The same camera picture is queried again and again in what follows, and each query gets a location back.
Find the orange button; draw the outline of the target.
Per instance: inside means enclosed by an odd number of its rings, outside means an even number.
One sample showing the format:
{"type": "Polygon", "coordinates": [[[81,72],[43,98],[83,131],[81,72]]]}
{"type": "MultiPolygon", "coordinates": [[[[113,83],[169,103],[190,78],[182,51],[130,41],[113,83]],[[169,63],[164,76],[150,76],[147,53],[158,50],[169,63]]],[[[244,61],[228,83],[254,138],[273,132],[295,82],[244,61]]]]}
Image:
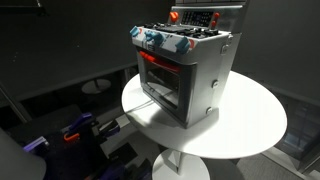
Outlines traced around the orange button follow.
{"type": "Polygon", "coordinates": [[[215,17],[215,19],[218,19],[218,18],[220,17],[220,13],[216,12],[216,13],[214,14],[214,17],[215,17]]]}
{"type": "Polygon", "coordinates": [[[216,25],[217,25],[217,22],[216,22],[215,20],[211,22],[211,27],[212,27],[212,28],[215,28],[216,25]]]}

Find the small round side table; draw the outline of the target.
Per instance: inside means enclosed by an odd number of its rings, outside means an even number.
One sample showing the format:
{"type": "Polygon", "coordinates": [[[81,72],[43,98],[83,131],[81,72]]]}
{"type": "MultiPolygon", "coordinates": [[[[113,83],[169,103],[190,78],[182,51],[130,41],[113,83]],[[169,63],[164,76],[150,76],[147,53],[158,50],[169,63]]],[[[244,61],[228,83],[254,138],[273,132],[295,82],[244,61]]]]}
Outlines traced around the small round side table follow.
{"type": "Polygon", "coordinates": [[[86,82],[81,90],[85,94],[99,94],[111,87],[111,82],[106,79],[94,79],[86,82]]]}

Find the round white table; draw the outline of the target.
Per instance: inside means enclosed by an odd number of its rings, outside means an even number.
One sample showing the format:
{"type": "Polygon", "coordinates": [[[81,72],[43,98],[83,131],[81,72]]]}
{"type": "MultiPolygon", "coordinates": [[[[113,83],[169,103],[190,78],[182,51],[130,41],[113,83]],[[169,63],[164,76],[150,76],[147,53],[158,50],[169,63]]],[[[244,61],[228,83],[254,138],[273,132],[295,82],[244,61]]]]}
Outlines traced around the round white table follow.
{"type": "Polygon", "coordinates": [[[244,180],[232,161],[268,150],[287,128],[279,100],[236,72],[219,110],[188,129],[143,92],[139,76],[126,84],[122,107],[141,133],[166,148],[153,163],[152,180],[244,180]]]}

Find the blue stove knob far right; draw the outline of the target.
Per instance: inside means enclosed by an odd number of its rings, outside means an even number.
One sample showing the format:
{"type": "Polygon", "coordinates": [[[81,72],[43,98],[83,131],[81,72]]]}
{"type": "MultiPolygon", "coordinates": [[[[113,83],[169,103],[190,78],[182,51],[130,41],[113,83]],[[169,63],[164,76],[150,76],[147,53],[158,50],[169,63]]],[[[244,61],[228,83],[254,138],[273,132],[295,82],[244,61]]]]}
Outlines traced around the blue stove knob far right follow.
{"type": "Polygon", "coordinates": [[[176,49],[181,54],[185,54],[190,47],[190,42],[186,37],[183,37],[177,44],[176,49]]]}

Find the blue stove knob middle left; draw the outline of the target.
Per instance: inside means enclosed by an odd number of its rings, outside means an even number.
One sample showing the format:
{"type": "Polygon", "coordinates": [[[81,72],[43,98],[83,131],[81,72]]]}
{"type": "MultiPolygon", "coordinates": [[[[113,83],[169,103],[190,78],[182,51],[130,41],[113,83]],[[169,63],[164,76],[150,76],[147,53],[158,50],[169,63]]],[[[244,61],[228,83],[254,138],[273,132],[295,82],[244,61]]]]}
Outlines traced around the blue stove knob middle left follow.
{"type": "Polygon", "coordinates": [[[151,40],[153,40],[153,39],[154,39],[154,37],[155,37],[155,35],[156,35],[156,33],[155,33],[155,32],[147,31],[147,32],[145,33],[146,40],[147,40],[147,41],[151,41],[151,40]]]}

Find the grey toy stove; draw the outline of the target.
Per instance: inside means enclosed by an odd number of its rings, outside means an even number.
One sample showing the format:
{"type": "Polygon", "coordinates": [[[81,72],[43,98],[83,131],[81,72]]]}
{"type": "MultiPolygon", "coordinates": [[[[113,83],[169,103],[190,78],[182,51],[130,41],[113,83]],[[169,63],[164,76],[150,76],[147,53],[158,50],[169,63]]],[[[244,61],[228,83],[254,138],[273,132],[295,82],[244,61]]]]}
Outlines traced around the grey toy stove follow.
{"type": "Polygon", "coordinates": [[[141,87],[163,110],[188,128],[218,109],[242,34],[250,0],[176,0],[170,12],[176,22],[138,25],[132,37],[136,47],[141,87]],[[211,22],[216,21],[215,28],[211,22]],[[164,42],[156,45],[145,33],[161,33],[164,42]],[[186,37],[190,47],[185,54],[176,44],[186,37]],[[163,69],[139,51],[180,67],[179,73],[163,69]]]}

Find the bottom orange button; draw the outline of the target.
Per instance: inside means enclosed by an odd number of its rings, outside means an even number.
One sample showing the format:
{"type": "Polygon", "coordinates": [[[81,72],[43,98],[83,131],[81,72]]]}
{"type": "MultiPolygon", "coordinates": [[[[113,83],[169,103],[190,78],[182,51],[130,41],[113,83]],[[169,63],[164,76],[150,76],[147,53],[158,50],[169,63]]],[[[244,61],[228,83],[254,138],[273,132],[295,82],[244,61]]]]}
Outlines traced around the bottom orange button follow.
{"type": "Polygon", "coordinates": [[[212,28],[215,28],[216,25],[217,25],[217,22],[216,22],[215,20],[211,22],[211,27],[212,27],[212,28]]]}

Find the top orange button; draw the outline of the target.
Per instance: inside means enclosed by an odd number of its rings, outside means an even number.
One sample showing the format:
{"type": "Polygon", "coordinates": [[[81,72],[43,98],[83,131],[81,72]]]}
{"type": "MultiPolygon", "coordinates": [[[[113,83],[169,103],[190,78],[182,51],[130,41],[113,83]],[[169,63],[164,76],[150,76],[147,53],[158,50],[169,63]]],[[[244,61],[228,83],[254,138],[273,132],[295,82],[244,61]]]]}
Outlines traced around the top orange button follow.
{"type": "Polygon", "coordinates": [[[215,19],[218,19],[218,18],[220,17],[220,13],[216,12],[216,13],[214,14],[214,17],[215,17],[215,19]]]}

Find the blue stove knob middle right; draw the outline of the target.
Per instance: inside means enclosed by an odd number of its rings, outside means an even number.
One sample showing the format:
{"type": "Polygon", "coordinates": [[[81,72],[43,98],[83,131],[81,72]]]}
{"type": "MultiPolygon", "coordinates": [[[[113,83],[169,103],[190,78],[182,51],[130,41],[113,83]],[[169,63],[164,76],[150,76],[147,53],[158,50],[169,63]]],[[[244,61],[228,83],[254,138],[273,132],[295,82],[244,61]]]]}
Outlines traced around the blue stove knob middle right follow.
{"type": "Polygon", "coordinates": [[[156,45],[161,45],[164,42],[164,36],[161,33],[156,33],[153,39],[156,45]]]}

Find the large orange round knob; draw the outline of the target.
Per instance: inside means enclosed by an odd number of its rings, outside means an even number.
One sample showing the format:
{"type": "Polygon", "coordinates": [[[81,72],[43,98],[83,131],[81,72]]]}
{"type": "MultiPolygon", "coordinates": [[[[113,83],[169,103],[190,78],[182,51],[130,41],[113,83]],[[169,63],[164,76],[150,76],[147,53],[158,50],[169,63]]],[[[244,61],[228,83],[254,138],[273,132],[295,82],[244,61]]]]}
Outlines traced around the large orange round knob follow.
{"type": "Polygon", "coordinates": [[[170,12],[169,16],[172,22],[176,22],[179,18],[179,14],[177,12],[170,12]]]}

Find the blue stove knob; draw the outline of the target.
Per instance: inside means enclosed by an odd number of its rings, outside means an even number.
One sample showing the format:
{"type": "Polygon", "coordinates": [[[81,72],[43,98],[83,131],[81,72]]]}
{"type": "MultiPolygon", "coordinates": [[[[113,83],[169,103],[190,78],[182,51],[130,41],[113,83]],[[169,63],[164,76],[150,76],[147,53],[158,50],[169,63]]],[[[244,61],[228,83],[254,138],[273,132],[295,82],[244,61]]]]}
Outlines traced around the blue stove knob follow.
{"type": "Polygon", "coordinates": [[[181,54],[185,54],[190,47],[190,42],[186,37],[183,37],[177,44],[176,49],[181,54]]]}
{"type": "Polygon", "coordinates": [[[155,33],[155,32],[147,31],[147,32],[145,33],[146,40],[147,40],[147,41],[151,41],[151,40],[153,40],[153,39],[154,39],[154,37],[155,37],[155,35],[156,35],[156,33],[155,33]]]}
{"type": "Polygon", "coordinates": [[[156,45],[161,45],[164,42],[164,36],[161,33],[156,33],[153,39],[156,45]]]}
{"type": "Polygon", "coordinates": [[[131,30],[130,30],[130,34],[132,37],[136,37],[138,34],[140,33],[140,30],[137,26],[134,26],[131,30]]]}

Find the blue stove knob far left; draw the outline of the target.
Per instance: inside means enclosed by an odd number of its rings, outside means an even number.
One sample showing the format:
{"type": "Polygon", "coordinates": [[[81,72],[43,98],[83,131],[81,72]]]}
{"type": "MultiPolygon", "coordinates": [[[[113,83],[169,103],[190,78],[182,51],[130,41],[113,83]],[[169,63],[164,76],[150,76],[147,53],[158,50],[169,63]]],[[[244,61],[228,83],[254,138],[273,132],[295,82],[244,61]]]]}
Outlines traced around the blue stove knob far left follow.
{"type": "Polygon", "coordinates": [[[136,37],[138,34],[140,33],[140,30],[137,26],[134,26],[131,30],[130,30],[130,34],[132,37],[136,37]]]}

